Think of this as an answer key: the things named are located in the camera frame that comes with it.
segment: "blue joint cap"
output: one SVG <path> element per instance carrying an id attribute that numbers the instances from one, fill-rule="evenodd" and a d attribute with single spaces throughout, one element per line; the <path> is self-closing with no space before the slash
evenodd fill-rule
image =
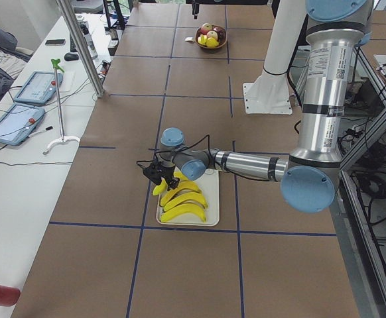
<path id="1" fill-rule="evenodd" d="M 357 43 L 356 46 L 366 45 L 370 41 L 370 38 L 371 38 L 371 32 L 364 35 L 363 38 L 361 40 L 359 40 L 359 42 Z"/>
<path id="2" fill-rule="evenodd" d="M 184 134 L 175 127 L 170 127 L 164 130 L 161 137 L 161 144 L 167 147 L 177 147 L 184 142 Z"/>
<path id="3" fill-rule="evenodd" d="M 188 161 L 181 167 L 182 174 L 192 181 L 200 178 L 205 173 L 205 170 L 205 164 L 197 159 Z"/>
<path id="4" fill-rule="evenodd" d="M 306 0 L 306 12 L 318 22 L 337 22 L 357 12 L 366 0 Z"/>
<path id="5" fill-rule="evenodd" d="M 295 166 L 287 170 L 280 188 L 289 205 L 306 213 L 327 208 L 335 194 L 331 179 L 321 170 L 309 166 Z"/>

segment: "computer mouse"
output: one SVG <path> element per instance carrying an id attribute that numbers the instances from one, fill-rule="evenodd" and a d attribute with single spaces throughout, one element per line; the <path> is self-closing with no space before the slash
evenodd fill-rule
<path id="1" fill-rule="evenodd" d="M 76 61 L 79 58 L 80 57 L 78 56 L 78 54 L 75 54 L 75 53 L 66 53 L 65 56 L 63 57 L 65 61 Z"/>

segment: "yellow banana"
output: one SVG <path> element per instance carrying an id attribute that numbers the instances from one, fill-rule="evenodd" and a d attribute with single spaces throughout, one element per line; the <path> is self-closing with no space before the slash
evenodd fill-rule
<path id="1" fill-rule="evenodd" d="M 194 201 L 201 204 L 205 209 L 208 207 L 205 197 L 201 193 L 197 192 L 187 192 L 179 195 L 178 197 L 173 198 L 164 206 L 164 212 L 176 207 L 177 205 L 184 203 L 186 201 Z"/>
<path id="2" fill-rule="evenodd" d="M 161 207 L 164 207 L 169 200 L 171 200 L 178 192 L 182 190 L 190 190 L 194 192 L 201 193 L 199 187 L 193 181 L 184 181 L 180 182 L 178 187 L 175 189 L 169 190 L 162 198 L 161 198 Z"/>
<path id="3" fill-rule="evenodd" d="M 153 188 L 153 195 L 160 195 L 163 191 L 165 191 L 168 188 L 168 185 L 166 184 L 165 179 L 162 179 L 162 182 L 160 185 L 156 185 Z"/>
<path id="4" fill-rule="evenodd" d="M 202 207 L 194 203 L 180 204 L 180 205 L 177 205 L 176 207 L 173 207 L 171 210 L 164 212 L 161 215 L 161 222 L 163 223 L 169 222 L 173 218 L 185 213 L 193 213 L 197 215 L 202 220 L 202 222 L 206 222 L 205 211 L 203 210 Z"/>
<path id="5" fill-rule="evenodd" d="M 181 173 L 181 171 L 175 171 L 174 172 L 174 176 L 178 179 L 180 179 L 180 181 L 189 181 L 188 178 Z M 163 191 L 165 191 L 166 189 L 168 189 L 168 184 L 166 184 L 166 181 L 165 179 L 162 179 L 162 182 L 160 185 L 156 185 L 154 188 L 153 188 L 153 195 L 160 195 Z"/>

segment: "red apple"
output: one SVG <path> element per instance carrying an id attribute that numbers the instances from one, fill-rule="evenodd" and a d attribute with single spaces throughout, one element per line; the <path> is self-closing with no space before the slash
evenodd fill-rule
<path id="1" fill-rule="evenodd" d="M 200 27 L 200 32 L 201 32 L 203 35 L 206 35 L 206 33 L 208 33 L 209 31 L 212 31 L 212 25 L 209 24 L 209 23 L 204 23 L 204 24 Z"/>
<path id="2" fill-rule="evenodd" d="M 214 26 L 214 31 L 218 34 L 218 40 L 225 38 L 225 30 L 219 26 Z"/>

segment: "white wall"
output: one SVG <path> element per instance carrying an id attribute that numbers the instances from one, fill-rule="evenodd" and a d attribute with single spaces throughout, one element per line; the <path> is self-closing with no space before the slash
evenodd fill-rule
<path id="1" fill-rule="evenodd" d="M 55 0 L 0 0 L 0 28 L 18 39 L 18 46 L 36 50 L 58 20 Z"/>

